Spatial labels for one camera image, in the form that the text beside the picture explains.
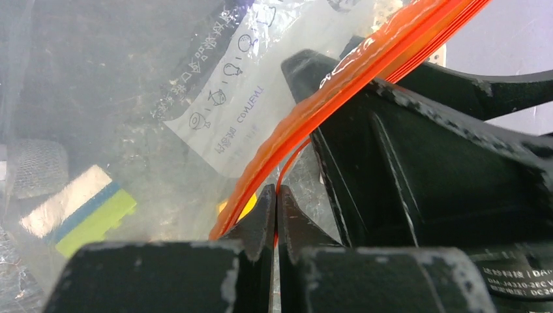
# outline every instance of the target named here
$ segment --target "blue stripe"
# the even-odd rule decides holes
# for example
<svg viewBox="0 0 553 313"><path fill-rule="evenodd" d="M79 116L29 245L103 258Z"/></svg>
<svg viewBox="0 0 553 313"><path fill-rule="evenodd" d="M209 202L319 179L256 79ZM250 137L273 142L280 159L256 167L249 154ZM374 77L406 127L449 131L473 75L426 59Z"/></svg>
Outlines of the blue stripe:
<svg viewBox="0 0 553 313"><path fill-rule="evenodd" d="M112 181L105 186L99 193L89 199L83 204L75 213L71 214L60 226L52 230L45 240L48 242L58 243L63 237L71 232L77 225L81 224L90 214L96 211L102 204L106 203L117 191L119 191L119 184Z"/></svg>

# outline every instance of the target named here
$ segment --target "white mesh object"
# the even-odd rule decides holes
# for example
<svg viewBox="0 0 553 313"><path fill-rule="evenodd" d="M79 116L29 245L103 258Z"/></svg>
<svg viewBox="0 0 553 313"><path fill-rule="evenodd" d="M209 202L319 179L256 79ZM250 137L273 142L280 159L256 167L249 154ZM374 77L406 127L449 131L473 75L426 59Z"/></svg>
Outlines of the white mesh object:
<svg viewBox="0 0 553 313"><path fill-rule="evenodd" d="M68 181L65 149L46 140L18 140L7 148L7 187L19 199L60 191Z"/></svg>

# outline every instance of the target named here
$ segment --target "white sticker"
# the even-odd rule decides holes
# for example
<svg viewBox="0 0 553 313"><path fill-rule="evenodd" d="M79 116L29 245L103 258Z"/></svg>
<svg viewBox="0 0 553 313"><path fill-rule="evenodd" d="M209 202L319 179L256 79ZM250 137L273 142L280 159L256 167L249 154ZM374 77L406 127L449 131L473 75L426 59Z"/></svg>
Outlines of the white sticker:
<svg viewBox="0 0 553 313"><path fill-rule="evenodd" d="M374 0L347 14L327 0L257 1L196 100L165 124L218 173L239 177L295 106L281 63L305 49L338 59L373 8ZM191 63L194 70L201 68Z"/></svg>

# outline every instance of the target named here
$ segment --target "lime green object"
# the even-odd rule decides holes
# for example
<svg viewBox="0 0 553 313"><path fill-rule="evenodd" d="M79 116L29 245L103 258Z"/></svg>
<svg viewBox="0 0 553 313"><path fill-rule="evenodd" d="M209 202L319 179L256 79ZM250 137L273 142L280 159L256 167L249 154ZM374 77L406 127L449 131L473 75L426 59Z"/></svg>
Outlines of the lime green object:
<svg viewBox="0 0 553 313"><path fill-rule="evenodd" d="M64 257L70 258L83 245L105 240L105 233L121 225L121 219L132 214L135 206L132 196L120 189L63 237L55 248Z"/></svg>

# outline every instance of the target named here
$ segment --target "orange zipper seal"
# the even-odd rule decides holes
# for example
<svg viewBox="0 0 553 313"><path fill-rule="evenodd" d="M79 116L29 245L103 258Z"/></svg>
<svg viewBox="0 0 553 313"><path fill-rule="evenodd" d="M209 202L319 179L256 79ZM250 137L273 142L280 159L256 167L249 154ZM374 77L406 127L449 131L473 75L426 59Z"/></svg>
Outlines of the orange zipper seal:
<svg viewBox="0 0 553 313"><path fill-rule="evenodd" d="M396 12L341 60L334 75L327 77L315 94L276 126L236 183L209 238L220 238L236 223L248 199L273 168L341 105L377 76L390 82L405 76L489 2L418 0Z"/></svg>

